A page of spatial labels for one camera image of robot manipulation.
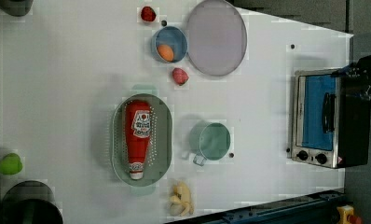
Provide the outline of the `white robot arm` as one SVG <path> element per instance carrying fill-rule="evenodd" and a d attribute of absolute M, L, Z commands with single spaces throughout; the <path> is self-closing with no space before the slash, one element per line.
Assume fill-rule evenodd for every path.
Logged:
<path fill-rule="evenodd" d="M 371 101 L 371 55 L 335 70 L 331 77 L 337 77 L 342 81 L 341 92 L 344 95 Z"/>

